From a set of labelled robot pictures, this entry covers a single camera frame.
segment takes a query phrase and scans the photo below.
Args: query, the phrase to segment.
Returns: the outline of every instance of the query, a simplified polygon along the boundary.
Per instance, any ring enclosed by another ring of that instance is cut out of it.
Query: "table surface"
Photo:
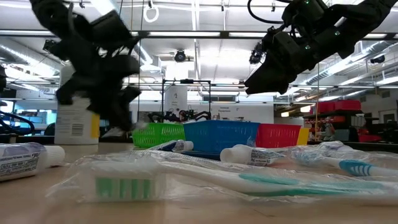
[[[132,144],[64,146],[65,160],[131,149]],[[59,183],[66,167],[0,183],[0,223],[398,223],[396,203],[355,200],[312,203],[247,202],[207,191],[204,196],[157,202],[54,203],[46,190]]]

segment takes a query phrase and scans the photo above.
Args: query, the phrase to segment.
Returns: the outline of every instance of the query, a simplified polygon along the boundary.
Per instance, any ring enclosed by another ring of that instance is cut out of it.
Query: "plastic basket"
[[[300,136],[300,125],[260,124],[256,138],[257,147],[275,148],[304,144],[308,139],[308,130]]]
[[[171,140],[185,140],[184,128],[181,124],[149,123],[146,129],[132,133],[134,145],[153,147]]]
[[[241,121],[199,121],[184,124],[187,141],[193,142],[198,152],[221,152],[237,144],[256,139],[259,123]]]

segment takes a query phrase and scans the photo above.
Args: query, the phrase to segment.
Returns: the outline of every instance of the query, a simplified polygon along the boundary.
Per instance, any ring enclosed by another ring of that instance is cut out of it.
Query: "plastic packaging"
[[[386,180],[230,164],[145,150],[84,157],[71,166],[64,181],[49,189],[47,197],[118,202],[201,197],[206,190],[248,201],[397,197],[398,180]]]
[[[61,69],[60,85],[65,84],[75,73],[72,65]],[[72,105],[58,105],[55,125],[55,144],[98,144],[100,116],[87,110],[90,99],[73,97]]]
[[[285,156],[272,150],[244,145],[236,145],[232,148],[223,149],[220,154],[222,162],[232,162],[252,166],[267,166],[283,157]]]
[[[173,140],[158,146],[154,146],[149,148],[148,150],[158,150],[158,151],[166,151],[166,152],[185,152],[191,151],[193,149],[193,143],[191,141],[184,140]]]
[[[36,175],[64,158],[65,151],[59,146],[0,144],[0,181]]]

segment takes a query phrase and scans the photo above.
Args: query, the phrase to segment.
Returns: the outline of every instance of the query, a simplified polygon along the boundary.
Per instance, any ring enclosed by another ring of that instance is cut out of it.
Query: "white bottle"
[[[264,148],[254,148],[245,145],[236,145],[232,148],[223,149],[220,154],[222,162],[230,162],[251,166],[267,166],[284,155]]]
[[[61,69],[60,86],[72,77],[75,69],[67,65]],[[55,144],[90,145],[98,144],[100,137],[100,116],[87,110],[88,98],[73,97],[72,105],[58,104],[55,123]]]
[[[167,152],[185,152],[193,149],[193,142],[184,140],[173,140],[158,146],[149,148],[148,150],[167,151]]]
[[[39,143],[0,144],[0,181],[29,177],[59,165],[65,158],[60,146]]]

